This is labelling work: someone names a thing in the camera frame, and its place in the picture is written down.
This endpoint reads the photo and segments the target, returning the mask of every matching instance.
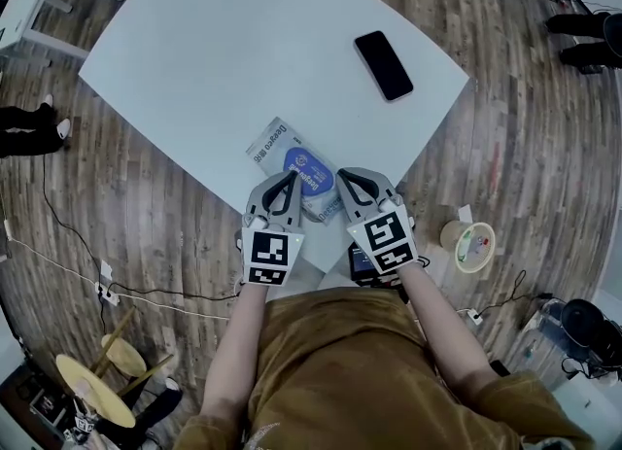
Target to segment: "black phone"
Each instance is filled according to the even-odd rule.
[[[387,101],[395,101],[412,92],[412,82],[385,34],[371,32],[355,39],[354,43]]]

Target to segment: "brown shirt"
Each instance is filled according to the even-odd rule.
[[[434,373],[397,293],[334,289],[266,305],[249,439],[234,423],[193,417],[177,450],[504,449],[590,437],[531,373],[500,378],[464,406]]]

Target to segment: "wooden floor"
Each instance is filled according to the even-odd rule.
[[[75,6],[70,15],[43,11],[37,24],[92,47],[117,3],[67,1]],[[542,22],[564,11],[546,0],[383,1],[471,76],[399,186],[416,216],[418,247],[432,259],[434,278],[457,308],[481,310],[508,297],[521,269],[527,276],[519,294],[591,296],[611,235],[620,179],[613,73],[586,77],[559,64],[557,51],[572,39],[545,33]],[[44,55],[39,48],[24,48]],[[51,91],[60,116],[72,120],[71,148],[45,158],[47,190],[60,219],[75,226],[127,286],[230,294],[240,271],[232,237],[239,216],[81,83],[77,62],[55,53],[50,57],[50,69],[8,62],[0,104],[35,109]],[[53,221],[45,204],[43,161],[0,162],[1,191],[15,237],[94,279],[96,271],[80,241]],[[477,221],[495,228],[499,244],[494,263],[472,277],[456,271],[437,246],[442,225],[467,203]],[[102,326],[91,286],[15,243],[11,250],[13,258],[0,265],[0,293],[25,344],[51,374],[59,353],[92,361]],[[223,316],[232,306],[230,301],[162,294],[149,298]],[[105,308],[108,328],[128,306],[125,300],[119,308]],[[140,313],[125,337],[150,362],[175,353],[173,376],[186,394],[156,428],[168,447],[198,409],[225,323],[143,302],[136,306]],[[522,299],[488,311],[477,335],[491,358],[510,370],[532,368],[552,386],[560,379],[561,356],[537,333],[519,333],[527,308],[528,300]],[[534,353],[527,358],[529,346]],[[109,380],[118,386],[122,382],[113,375]],[[151,397],[146,394],[144,400]]]

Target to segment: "product package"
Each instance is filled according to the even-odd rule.
[[[343,208],[334,182],[336,168],[279,118],[246,150],[266,175],[295,170],[302,181],[302,208],[313,222],[328,224]]]

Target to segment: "white table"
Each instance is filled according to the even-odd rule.
[[[32,29],[35,18],[45,2],[65,13],[71,11],[71,6],[61,0],[9,0],[7,2],[0,16],[0,51],[4,50],[6,54],[7,48],[23,38],[70,56],[86,59],[87,51]]]
[[[415,90],[387,103],[355,52],[382,30]],[[396,184],[467,81],[380,0],[127,0],[80,76],[239,212],[265,176],[245,151],[280,117],[337,167]],[[328,271],[350,244],[343,212],[304,223],[301,254]]]

